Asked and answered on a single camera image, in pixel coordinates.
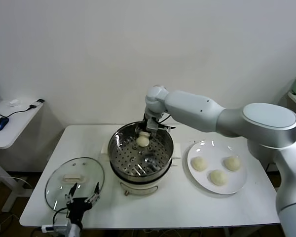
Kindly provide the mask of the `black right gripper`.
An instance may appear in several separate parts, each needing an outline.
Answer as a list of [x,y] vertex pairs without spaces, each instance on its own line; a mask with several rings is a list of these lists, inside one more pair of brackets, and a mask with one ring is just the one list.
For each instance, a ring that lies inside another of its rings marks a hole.
[[[144,114],[144,131],[150,133],[149,142],[153,143],[157,138],[157,131],[159,127],[160,114]],[[140,135],[140,127],[136,127],[136,136]]]

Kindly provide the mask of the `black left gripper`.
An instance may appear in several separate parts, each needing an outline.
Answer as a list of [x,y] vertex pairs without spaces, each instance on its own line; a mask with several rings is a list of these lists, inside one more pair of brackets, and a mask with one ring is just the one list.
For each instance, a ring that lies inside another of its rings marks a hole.
[[97,183],[94,193],[89,198],[87,197],[74,197],[74,193],[77,189],[77,183],[75,183],[68,194],[65,194],[66,203],[68,204],[69,215],[72,224],[81,224],[84,213],[92,208],[91,203],[96,203],[100,197],[99,182]]

